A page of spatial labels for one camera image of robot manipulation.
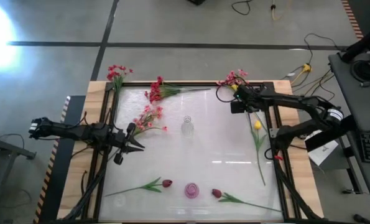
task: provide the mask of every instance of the table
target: table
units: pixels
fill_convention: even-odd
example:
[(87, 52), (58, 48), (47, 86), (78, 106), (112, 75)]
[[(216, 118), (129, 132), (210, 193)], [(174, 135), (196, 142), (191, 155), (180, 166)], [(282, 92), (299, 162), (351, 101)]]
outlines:
[[(344, 95), (346, 103), (356, 121), (356, 124), (358, 125), (358, 128), (364, 131), (370, 130), (370, 88), (359, 87), (359, 82), (355, 80), (349, 72), (350, 64), (342, 62), (339, 55), (330, 55), (328, 58), (338, 84), (340, 85), (342, 94)], [(368, 60), (370, 59), (370, 55), (361, 54), (358, 55), (356, 59)], [(363, 162), (359, 154), (361, 151), (359, 135), (354, 131), (350, 131), (347, 134), (347, 137), (351, 144), (353, 155), (360, 167), (364, 181), (370, 191), (370, 163)]]
[[(292, 94), (290, 82), (287, 80), (266, 80), (267, 82), (273, 82), (276, 92)], [(76, 119), (71, 121), (74, 124), (78, 121), (80, 116), (83, 116), (83, 112), (87, 111), (86, 119), (88, 123), (98, 122), (101, 112), (101, 105), (103, 101), (104, 89), (106, 82), (98, 81), (91, 82), (88, 87), (88, 92), (86, 96), (72, 96), (69, 97), (65, 103), (63, 109), (62, 118), (66, 121), (76, 114)], [(112, 97), (108, 99), (108, 108), (113, 101)], [(279, 112), (283, 124), (295, 125), (299, 123), (299, 118), (297, 110), (292, 108), (279, 107)], [(294, 145), (305, 147), (303, 141), (295, 139), (293, 141)], [(61, 140), (56, 142), (54, 149), (52, 151), (51, 161), (47, 171), (47, 176), (44, 181), (44, 186), (41, 192), (41, 197), (39, 200), (38, 208), (36, 211), (36, 217), (34, 219), (35, 223), (41, 220), (51, 219), (51, 217), (62, 218), (75, 206), (79, 198), (81, 197), (81, 178), (83, 176), (84, 170), (89, 170), (92, 149), (87, 149), (81, 154), (76, 155), (70, 162), (70, 155), (81, 149), (83, 149), (85, 143), (83, 142), (73, 142), (71, 140)], [(297, 149), (295, 147), (289, 148), (289, 157), (292, 168), (292, 173), (294, 177), (295, 187), (300, 192), (306, 203), (312, 208), (312, 210), (319, 216), (323, 216), (323, 212), (320, 205), (320, 199), (318, 197), (318, 192), (315, 185), (315, 180), (313, 177), (312, 168), (309, 162), (308, 154), (306, 150)], [(69, 162), (70, 165), (64, 169), (62, 166), (57, 164), (57, 161)], [(58, 179), (59, 176), (64, 175), (64, 180), (59, 180), (57, 182), (63, 181), (63, 185), (56, 189), (55, 183), (52, 185), (53, 179)], [(93, 214), (93, 209), (95, 206), (95, 195), (91, 197), (90, 207), (88, 208), (88, 216), (91, 217)], [(287, 205), (289, 207), (289, 213), (294, 214), (292, 210), (291, 198), (286, 190)]]

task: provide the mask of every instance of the black metal frame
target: black metal frame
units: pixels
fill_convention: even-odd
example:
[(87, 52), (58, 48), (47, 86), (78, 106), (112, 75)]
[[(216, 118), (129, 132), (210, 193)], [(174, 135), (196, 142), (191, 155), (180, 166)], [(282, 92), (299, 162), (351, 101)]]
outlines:
[[(175, 84), (178, 85), (178, 86), (216, 86), (216, 83), (214, 83), (214, 82), (175, 82)], [(274, 89), (274, 85), (273, 85), (272, 82), (257, 82), (257, 83), (250, 83), (250, 84), (254, 87), (261, 87), (261, 86), (264, 85), (268, 88), (273, 88)], [(150, 86), (150, 82), (123, 83), (123, 86)], [(104, 96), (103, 96), (103, 103), (102, 103), (102, 108), (101, 108), (101, 114), (100, 114), (100, 117), (99, 117), (99, 121), (101, 121), (101, 122), (103, 122), (106, 119), (105, 114), (106, 114), (106, 109), (108, 107), (108, 105), (107, 105), (108, 104), (108, 99), (109, 99), (109, 95), (110, 95), (112, 90), (113, 90), (112, 83), (106, 83), (106, 87), (105, 87), (105, 90), (104, 90)], [(112, 111), (111, 111), (111, 117), (110, 117), (110, 121), (109, 121), (110, 124), (115, 119), (115, 114), (116, 114), (117, 105), (118, 105), (118, 96), (116, 96), (115, 91), (113, 92), (113, 94), (114, 94), (113, 104), (111, 106)], [(275, 120), (276, 120), (276, 123), (277, 123), (277, 127), (280, 127), (282, 125), (282, 123), (281, 123), (281, 119), (280, 119), (278, 106), (274, 106), (273, 109), (274, 109), (274, 116), (275, 116)], [(270, 114), (269, 110), (265, 111), (265, 117), (266, 117), (266, 122), (267, 122), (268, 129), (273, 128), (272, 120), (271, 120), (271, 114)], [(269, 139), (270, 139), (270, 142), (271, 142), (271, 146), (273, 146), (272, 139), (270, 137), (269, 137)], [(101, 152), (101, 151), (104, 152), (103, 157), (102, 157), (101, 167), (100, 167), (100, 169), (104, 169), (107, 166), (108, 154), (109, 154), (110, 150), (111, 150), (110, 147), (104, 147), (104, 146), (97, 147), (94, 150), (93, 155), (92, 155), (90, 175), (89, 175), (89, 178), (88, 178), (87, 185), (89, 185), (90, 182), (94, 179), (99, 152)], [(272, 147), (272, 152), (275, 152), (276, 150), (277, 149)], [(286, 176), (290, 179), (291, 184), (294, 184), (294, 178), (293, 178), (292, 171), (291, 171), (290, 159), (289, 159), (289, 155), (288, 155), (287, 151), (283, 152), (283, 158), (284, 158)], [(275, 169), (275, 173), (276, 173), (277, 187), (278, 187), (278, 190), (279, 190), (280, 205), (281, 205), (282, 211), (283, 211), (283, 219), (287, 220), (287, 219), (290, 218), (289, 217), (289, 210), (288, 210), (288, 207), (287, 207), (287, 201), (286, 201), (285, 192), (284, 192), (284, 183), (280, 180), (279, 176), (277, 175), (277, 170), (281, 169), (280, 163), (277, 160), (274, 160), (274, 169)], [(102, 193), (103, 193), (103, 185), (104, 185), (104, 178), (99, 183), (99, 186), (98, 186), (98, 189), (97, 189), (96, 203), (95, 203), (95, 209), (94, 209), (94, 212), (93, 212), (93, 219), (92, 219), (93, 221), (98, 220), (100, 206), (101, 206), (101, 197), (102, 197)], [(90, 201), (88, 201), (87, 204), (85, 205), (83, 213), (81, 214), (81, 219), (86, 219), (88, 217), (89, 203), (90, 203)], [(300, 207), (297, 205), (294, 198), (292, 198), (292, 205), (293, 205), (293, 208), (294, 208), (295, 218), (296, 219), (301, 218), (301, 216), (300, 216)]]

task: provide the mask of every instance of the concrete floor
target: concrete floor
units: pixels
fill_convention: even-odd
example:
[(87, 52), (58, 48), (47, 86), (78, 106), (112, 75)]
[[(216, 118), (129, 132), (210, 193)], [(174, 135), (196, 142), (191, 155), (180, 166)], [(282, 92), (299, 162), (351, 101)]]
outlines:
[[(356, 41), (340, 0), (293, 0), (291, 10), (279, 21), (270, 18), (270, 1), (254, 0), (248, 16), (236, 14), (228, 0), (206, 0), (194, 6), (185, 0), (120, 0), (109, 42), (205, 43), (305, 45), (309, 32), (324, 35), (338, 45)], [(31, 119), (48, 116), (59, 120), (68, 95), (84, 95), (90, 81), (99, 47), (4, 46), (6, 41), (101, 42), (113, 0), (0, 0), (0, 135), (19, 133), (25, 147), (37, 151), (33, 161), (18, 158), (2, 191), (1, 203), (25, 201), (24, 189), (32, 203), (14, 209), (0, 207), (0, 219), (32, 223), (44, 179), (52, 142), (28, 139)], [(278, 13), (285, 1), (276, 1)], [(331, 45), (327, 40), (309, 37), (311, 45)], [(328, 70), (329, 54), (315, 50), (314, 80)], [(263, 49), (180, 49), (156, 47), (108, 47), (97, 80), (105, 80), (107, 66), (120, 63), (134, 69), (128, 80), (216, 80), (242, 68), (253, 80), (279, 79), (310, 57), (306, 50)], [(333, 78), (325, 87), (336, 96), (332, 102), (346, 107)], [(329, 98), (322, 90), (318, 95)], [(300, 113), (302, 120), (307, 116)], [(6, 141), (19, 144), (14, 137)], [(351, 222), (359, 213), (370, 218), (370, 196), (342, 195), (350, 188), (344, 170), (322, 173), (314, 167), (318, 192), (325, 216)], [(363, 190), (367, 192), (362, 180)]]

